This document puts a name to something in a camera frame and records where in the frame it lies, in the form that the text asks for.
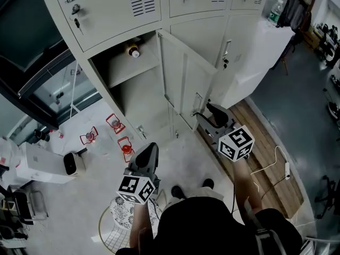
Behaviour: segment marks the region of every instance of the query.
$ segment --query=wooden floor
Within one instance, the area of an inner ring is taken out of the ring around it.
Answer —
[[[229,110],[234,115],[234,119],[241,125],[246,125],[255,138],[255,144],[247,160],[249,171],[253,172],[274,163],[276,144],[248,104],[245,101],[241,101]],[[198,132],[226,174],[233,181],[232,163],[226,157],[213,150],[209,145],[211,138],[200,127]],[[265,208],[275,208],[284,217],[290,219],[302,205],[303,197],[292,173],[290,173],[289,180],[284,179],[286,161],[279,148],[276,149],[276,155],[277,162],[275,165],[253,174],[252,178],[259,187],[263,206]]]

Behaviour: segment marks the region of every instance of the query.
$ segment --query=sneaker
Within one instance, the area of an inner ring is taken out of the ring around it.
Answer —
[[[214,189],[214,181],[210,178],[207,178],[204,182],[203,182],[203,186],[202,187],[210,187],[211,189]]]
[[[182,188],[179,187],[178,185],[176,186],[173,186],[171,188],[171,195],[175,198],[178,198],[178,199],[182,199],[182,198],[186,198],[183,191],[182,191]]]

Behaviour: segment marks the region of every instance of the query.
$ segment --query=black shirt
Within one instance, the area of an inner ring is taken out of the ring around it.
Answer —
[[[295,227],[275,209],[256,214],[266,229],[279,236],[287,255],[300,253],[302,239]],[[162,214],[158,234],[149,254],[258,254],[252,225],[238,223],[225,204],[215,198],[195,197],[169,207]],[[265,254],[277,253],[270,242]],[[120,249],[117,255],[138,254],[137,250]]]

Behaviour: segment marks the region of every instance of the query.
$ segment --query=open locker door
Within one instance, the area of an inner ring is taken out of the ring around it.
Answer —
[[[157,32],[164,96],[191,130],[197,128],[217,69],[163,29]]]

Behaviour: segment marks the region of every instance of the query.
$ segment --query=water bottle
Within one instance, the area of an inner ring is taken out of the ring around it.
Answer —
[[[277,0],[276,4],[271,8],[267,24],[269,27],[276,27],[277,21],[283,12],[283,1]]]

